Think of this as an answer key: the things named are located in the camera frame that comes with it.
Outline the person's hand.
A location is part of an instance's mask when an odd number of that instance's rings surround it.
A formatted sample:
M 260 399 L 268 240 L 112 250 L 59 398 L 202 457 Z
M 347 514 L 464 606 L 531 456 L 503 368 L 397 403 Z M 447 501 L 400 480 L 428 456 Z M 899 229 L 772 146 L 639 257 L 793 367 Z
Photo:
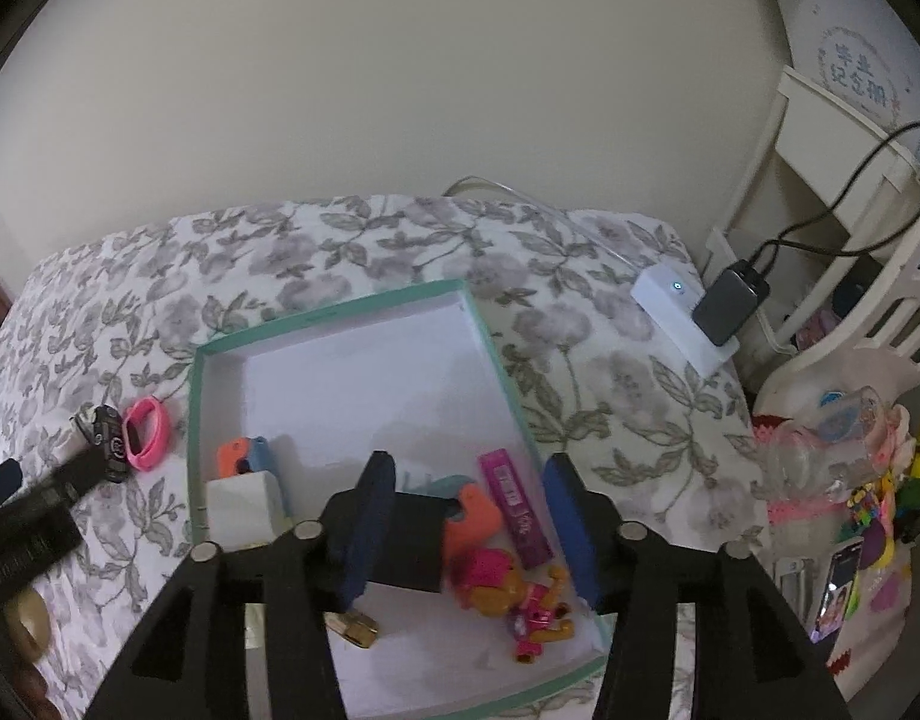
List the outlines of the person's hand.
M 27 587 L 0 611 L 0 718 L 61 717 L 37 667 L 50 645 L 50 613 Z

